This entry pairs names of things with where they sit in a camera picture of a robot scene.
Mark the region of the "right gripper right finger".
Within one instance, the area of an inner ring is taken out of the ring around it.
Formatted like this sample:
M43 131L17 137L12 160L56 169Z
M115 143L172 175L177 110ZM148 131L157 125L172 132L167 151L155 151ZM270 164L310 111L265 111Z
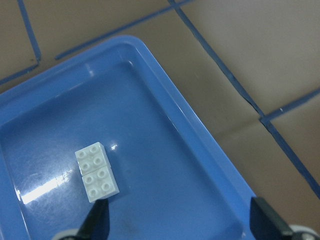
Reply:
M249 227L256 240L291 240L294 232L262 197L250 200Z

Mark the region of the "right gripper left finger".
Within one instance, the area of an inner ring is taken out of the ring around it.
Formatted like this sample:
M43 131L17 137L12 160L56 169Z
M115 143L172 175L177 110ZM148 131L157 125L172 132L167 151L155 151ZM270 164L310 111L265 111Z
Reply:
M110 234L108 199L96 200L77 232L79 240L107 240Z

